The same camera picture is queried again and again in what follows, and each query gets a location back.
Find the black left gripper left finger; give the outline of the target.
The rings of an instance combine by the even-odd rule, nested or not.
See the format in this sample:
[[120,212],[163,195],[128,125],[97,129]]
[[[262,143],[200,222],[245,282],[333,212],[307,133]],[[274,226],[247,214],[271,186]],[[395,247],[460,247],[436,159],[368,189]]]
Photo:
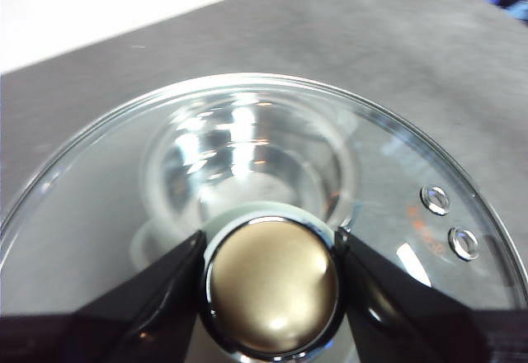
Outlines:
[[205,306],[205,232],[69,313],[3,315],[3,362],[183,362]]

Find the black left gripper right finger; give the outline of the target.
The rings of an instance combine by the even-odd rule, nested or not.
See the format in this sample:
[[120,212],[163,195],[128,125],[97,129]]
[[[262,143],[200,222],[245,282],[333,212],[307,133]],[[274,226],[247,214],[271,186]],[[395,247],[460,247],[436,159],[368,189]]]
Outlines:
[[339,228],[346,310],[362,362],[525,362],[527,312],[471,309]]

